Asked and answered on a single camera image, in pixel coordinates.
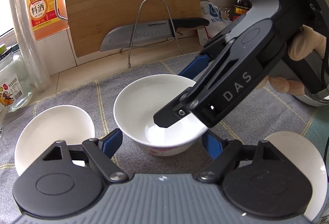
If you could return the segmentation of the gloved right hand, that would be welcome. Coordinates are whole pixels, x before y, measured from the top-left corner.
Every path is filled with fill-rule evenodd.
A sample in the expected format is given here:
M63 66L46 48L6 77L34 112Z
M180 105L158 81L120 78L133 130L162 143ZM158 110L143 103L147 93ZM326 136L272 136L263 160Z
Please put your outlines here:
M288 55L293 61L300 61L316 51L324 59L325 50L326 37L308 26L303 26L289 47ZM305 87L301 82L287 80L283 77L268 77L268 81L278 93L287 93L293 96L305 94Z

